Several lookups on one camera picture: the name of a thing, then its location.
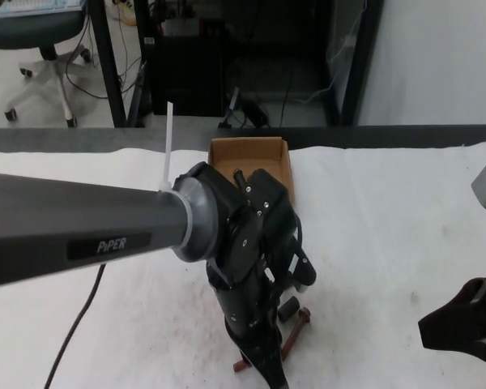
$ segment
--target white wall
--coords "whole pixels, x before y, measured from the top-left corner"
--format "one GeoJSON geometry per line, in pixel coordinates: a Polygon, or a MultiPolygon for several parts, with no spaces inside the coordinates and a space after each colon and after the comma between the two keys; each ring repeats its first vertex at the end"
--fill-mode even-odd
{"type": "Polygon", "coordinates": [[[486,0],[385,0],[359,123],[486,123],[486,0]]]}

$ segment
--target white table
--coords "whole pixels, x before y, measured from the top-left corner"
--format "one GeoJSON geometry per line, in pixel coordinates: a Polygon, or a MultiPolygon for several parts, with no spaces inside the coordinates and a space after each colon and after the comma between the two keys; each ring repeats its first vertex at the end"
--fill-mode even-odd
{"type": "MultiPolygon", "coordinates": [[[[172,176],[206,153],[174,152],[172,176]]],[[[291,153],[317,283],[312,324],[284,364],[291,388],[483,388],[486,363],[426,350],[417,322],[486,276],[486,211],[470,184],[486,143],[446,150],[291,153]]],[[[0,173],[156,189],[163,156],[0,154],[0,173]]],[[[0,389],[41,388],[96,267],[0,288],[0,389]]],[[[260,388],[201,263],[170,250],[107,265],[52,388],[260,388]]]]}

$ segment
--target open cardboard box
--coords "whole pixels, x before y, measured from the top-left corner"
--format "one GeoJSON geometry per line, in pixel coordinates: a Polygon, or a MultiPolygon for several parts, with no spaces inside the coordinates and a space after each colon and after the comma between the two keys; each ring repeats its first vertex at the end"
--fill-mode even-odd
{"type": "Polygon", "coordinates": [[[288,189],[290,202],[295,203],[292,168],[288,144],[281,138],[218,138],[211,141],[209,165],[234,185],[234,171],[240,169],[245,178],[254,170],[265,169],[288,189]]]}

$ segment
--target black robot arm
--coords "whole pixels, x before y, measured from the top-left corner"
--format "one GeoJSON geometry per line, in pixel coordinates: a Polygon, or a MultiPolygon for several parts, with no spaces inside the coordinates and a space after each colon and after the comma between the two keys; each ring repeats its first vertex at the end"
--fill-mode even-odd
{"type": "Polygon", "coordinates": [[[0,174],[0,285],[180,245],[186,229],[170,193],[0,174]]]}
{"type": "Polygon", "coordinates": [[[272,389],[287,388],[279,297],[316,273],[286,188],[264,170],[237,178],[239,189],[199,164],[151,192],[0,174],[0,285],[172,247],[207,261],[228,334],[272,389]]]}
{"type": "MultiPolygon", "coordinates": [[[[486,208],[486,167],[471,187],[486,208]]],[[[449,303],[419,322],[425,348],[457,351],[486,362],[486,278],[469,280],[449,303]]]]}

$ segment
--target screw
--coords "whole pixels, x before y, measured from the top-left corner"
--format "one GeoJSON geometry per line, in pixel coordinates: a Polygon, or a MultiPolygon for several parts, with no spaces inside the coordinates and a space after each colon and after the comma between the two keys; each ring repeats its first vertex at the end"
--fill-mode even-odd
{"type": "Polygon", "coordinates": [[[283,360],[286,359],[290,351],[292,350],[293,345],[297,341],[299,334],[301,333],[302,328],[310,322],[311,312],[309,312],[308,308],[302,308],[299,310],[299,320],[295,324],[295,327],[292,330],[292,333],[286,339],[286,342],[283,346],[283,360]]]}

